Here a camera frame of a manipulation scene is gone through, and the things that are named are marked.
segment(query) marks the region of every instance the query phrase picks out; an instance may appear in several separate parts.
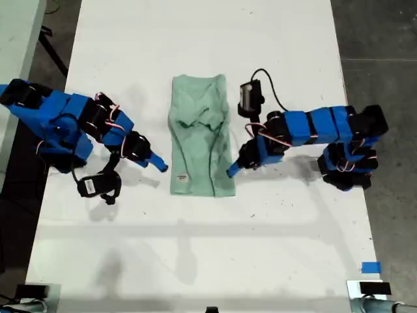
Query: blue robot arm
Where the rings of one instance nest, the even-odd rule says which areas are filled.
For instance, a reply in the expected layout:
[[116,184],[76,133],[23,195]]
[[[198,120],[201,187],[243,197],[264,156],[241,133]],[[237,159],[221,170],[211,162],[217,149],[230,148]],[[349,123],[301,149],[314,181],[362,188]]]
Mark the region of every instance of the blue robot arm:
[[[151,163],[161,172],[168,169],[146,137],[133,130],[133,122],[103,93],[92,99],[16,79],[0,85],[0,103],[34,132],[36,153],[47,164],[62,173],[72,172],[83,197],[100,195],[108,204],[115,203],[121,179],[114,169],[120,158],[144,168]],[[93,150],[87,135],[103,143],[111,157],[97,175],[78,179],[74,168],[86,165]]]
[[378,167],[373,144],[388,131],[381,107],[366,107],[356,113],[351,106],[319,108],[310,112],[270,112],[259,123],[264,98],[259,80],[240,86],[238,113],[250,118],[253,139],[245,143],[239,157],[227,170],[229,177],[243,168],[279,162],[290,147],[327,143],[318,159],[324,181],[340,190],[371,185],[370,173]]

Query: mint green shirt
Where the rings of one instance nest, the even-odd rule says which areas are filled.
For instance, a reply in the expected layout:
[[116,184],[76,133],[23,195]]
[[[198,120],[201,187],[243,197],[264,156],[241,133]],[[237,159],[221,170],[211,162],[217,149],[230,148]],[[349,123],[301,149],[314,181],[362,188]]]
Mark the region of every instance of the mint green shirt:
[[232,164],[229,105],[223,74],[174,77],[168,123],[172,135],[171,194],[235,195],[226,170]]

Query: black cable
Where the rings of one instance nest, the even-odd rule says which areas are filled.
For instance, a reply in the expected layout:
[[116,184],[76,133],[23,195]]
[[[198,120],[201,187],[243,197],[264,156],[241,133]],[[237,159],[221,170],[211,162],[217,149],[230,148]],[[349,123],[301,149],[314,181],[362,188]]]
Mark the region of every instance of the black cable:
[[76,140],[76,142],[74,144],[74,148],[72,149],[72,153],[71,153],[71,174],[72,174],[72,178],[74,178],[75,182],[78,183],[78,179],[77,179],[77,176],[76,176],[76,173],[75,173],[75,169],[74,169],[74,159],[75,159],[75,155],[76,155],[77,144],[78,144],[78,141],[79,141],[79,139],[81,137],[81,126],[79,125],[78,119],[74,115],[72,115],[71,113],[62,113],[62,114],[59,114],[57,117],[54,117],[53,119],[51,119],[50,120],[50,123],[54,123],[57,120],[59,120],[60,118],[62,118],[62,117],[69,117],[69,118],[73,119],[76,122],[76,124],[77,124],[78,138],[77,138],[77,140]]
[[268,76],[268,78],[269,78],[269,82],[271,83],[271,88],[272,88],[272,92],[274,93],[274,97],[275,97],[275,100],[276,100],[276,102],[278,102],[278,104],[280,105],[280,107],[284,110],[284,111],[287,111],[288,112],[288,110],[286,109],[286,108],[284,108],[284,106],[281,104],[281,102],[280,102],[280,100],[278,99],[278,96],[276,95],[276,92],[275,92],[275,87],[274,87],[274,83],[272,82],[272,78],[271,78],[271,76],[270,76],[270,74],[264,69],[264,68],[258,68],[253,74],[252,74],[252,77],[250,78],[250,81],[252,82],[253,81],[253,78],[255,77],[255,75],[258,73],[258,72],[264,72],[267,76]]
[[58,0],[52,0],[52,1],[57,5],[57,7],[55,9],[49,11],[49,12],[45,12],[45,15],[54,14],[54,13],[58,12],[61,9],[61,6],[60,6]]

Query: table surface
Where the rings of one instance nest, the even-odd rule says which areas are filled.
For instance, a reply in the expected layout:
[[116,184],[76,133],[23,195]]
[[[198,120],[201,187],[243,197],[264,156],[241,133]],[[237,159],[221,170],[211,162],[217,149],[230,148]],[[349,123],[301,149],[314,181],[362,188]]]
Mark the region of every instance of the table surface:
[[[46,0],[1,0],[0,84],[29,76]],[[0,190],[12,149],[18,119],[0,105]]]
[[[345,105],[330,0],[84,0],[66,92],[107,93],[170,163],[174,76],[227,79],[233,157],[249,138],[239,85],[266,68],[290,110]],[[277,110],[268,80],[263,115]],[[28,282],[60,284],[59,312],[349,312],[346,280],[375,261],[364,193],[324,183],[323,145],[239,173],[231,198],[171,196],[170,172],[123,160],[117,204],[51,170]],[[95,144],[78,176],[109,153]]]

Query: floor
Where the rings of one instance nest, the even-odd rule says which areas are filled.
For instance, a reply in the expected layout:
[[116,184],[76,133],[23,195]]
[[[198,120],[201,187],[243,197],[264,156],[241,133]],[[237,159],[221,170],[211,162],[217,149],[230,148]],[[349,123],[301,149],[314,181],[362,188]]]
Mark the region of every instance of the floor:
[[[60,9],[45,15],[44,25],[52,28],[51,43],[68,65],[81,0],[48,0],[47,11],[57,4]],[[377,144],[380,168],[365,193],[382,277],[391,283],[395,300],[417,304],[417,194],[412,183],[417,181],[417,1],[332,0],[332,6],[349,104],[356,110],[380,104],[390,125]],[[39,44],[29,80],[65,88],[65,78]],[[0,272],[2,261],[6,269],[0,293],[7,295],[25,280],[42,202],[44,165],[27,148],[33,139],[20,123],[0,197],[2,207],[10,208],[0,210]],[[23,155],[30,160],[22,162]],[[22,171],[33,179],[17,179]],[[14,231],[17,227],[25,231]]]

